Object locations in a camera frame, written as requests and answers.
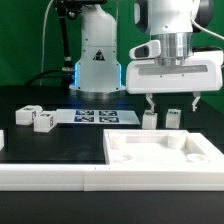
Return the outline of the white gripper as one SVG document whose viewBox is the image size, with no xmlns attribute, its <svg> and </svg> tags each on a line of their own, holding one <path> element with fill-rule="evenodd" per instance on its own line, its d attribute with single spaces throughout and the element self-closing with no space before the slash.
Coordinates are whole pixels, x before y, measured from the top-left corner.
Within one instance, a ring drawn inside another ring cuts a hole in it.
<svg viewBox="0 0 224 224">
<path fill-rule="evenodd" d="M 220 90 L 223 85 L 223 52 L 195 52 L 183 65 L 159 65 L 154 60 L 132 61 L 126 71 L 126 88 L 131 94 L 146 94 L 150 110 L 155 112 L 153 94 L 193 92 L 192 111 L 203 91 Z"/>
</svg>

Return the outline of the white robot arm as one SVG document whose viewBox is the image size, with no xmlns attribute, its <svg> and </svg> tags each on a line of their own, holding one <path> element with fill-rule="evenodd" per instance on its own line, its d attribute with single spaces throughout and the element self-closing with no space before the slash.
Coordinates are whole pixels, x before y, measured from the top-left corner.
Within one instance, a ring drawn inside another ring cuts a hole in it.
<svg viewBox="0 0 224 224">
<path fill-rule="evenodd" d="M 106 0 L 80 0 L 82 54 L 71 88 L 87 97 L 127 90 L 144 94 L 149 103 L 157 93 L 203 91 L 223 85 L 220 50 L 192 50 L 191 37 L 202 2 L 211 0 L 134 0 L 135 25 L 150 40 L 130 50 L 126 83 L 120 83 L 116 60 L 117 23 L 101 5 Z"/>
</svg>

